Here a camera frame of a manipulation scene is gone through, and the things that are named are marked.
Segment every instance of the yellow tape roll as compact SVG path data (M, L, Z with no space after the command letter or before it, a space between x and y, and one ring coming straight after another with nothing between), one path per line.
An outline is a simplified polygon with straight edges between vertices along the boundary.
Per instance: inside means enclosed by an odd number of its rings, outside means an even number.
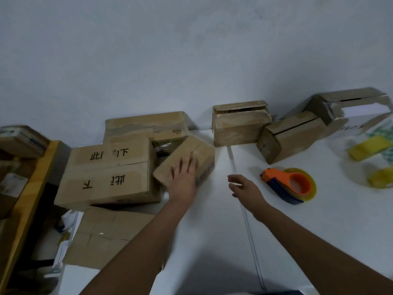
M305 175L311 183L311 192L309 194L303 195L303 196L294 193L292 190L290 190L289 188L284 186L285 190L292 197L297 198L298 200L301 200L303 202L307 202L315 197L315 195L317 194L317 184L315 183L314 179L306 171L303 171L302 169L298 169L298 168L288 168L288 169L285 169L284 172L285 173L301 173L301 174Z

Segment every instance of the hand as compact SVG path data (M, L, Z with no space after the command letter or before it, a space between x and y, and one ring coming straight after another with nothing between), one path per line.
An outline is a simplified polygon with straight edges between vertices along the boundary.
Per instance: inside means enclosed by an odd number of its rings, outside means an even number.
M263 198L261 191L254 182L248 180L242 175L228 175L228 182L238 183L235 185L229 183L229 188L233 192L233 196L238 198L240 203L250 211L255 218L259 218L258 214L263 213L269 204Z
M169 200L179 201L190 205L195 197L195 169L197 160L187 155L182 162L180 159L176 168L169 173Z

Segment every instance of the yellow wooden board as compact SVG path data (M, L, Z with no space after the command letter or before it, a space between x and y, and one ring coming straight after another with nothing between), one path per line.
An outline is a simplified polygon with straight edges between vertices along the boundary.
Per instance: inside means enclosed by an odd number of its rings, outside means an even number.
M8 263L0 283L0 295L4 294L15 263L23 248L27 232L37 209L38 201L52 170L52 164L60 141L51 141L43 157L37 159L37 165L18 198L11 214L10 222L16 227L12 236L13 243Z

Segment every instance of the white wall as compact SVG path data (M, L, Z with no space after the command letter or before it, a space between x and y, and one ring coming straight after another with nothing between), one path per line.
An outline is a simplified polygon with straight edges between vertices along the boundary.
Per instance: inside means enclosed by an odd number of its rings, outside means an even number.
M321 91L393 95L393 0L1 0L0 124L70 146L108 118Z

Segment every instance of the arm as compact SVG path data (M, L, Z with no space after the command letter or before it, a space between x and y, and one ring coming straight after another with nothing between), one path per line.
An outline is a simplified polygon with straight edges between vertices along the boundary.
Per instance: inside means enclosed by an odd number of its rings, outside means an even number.
M175 229L195 193L196 160L179 161L169 175L169 201L84 288L81 295L150 293Z
M393 294L393 281L372 270L270 206L258 187L229 175L233 196L264 223L321 294Z

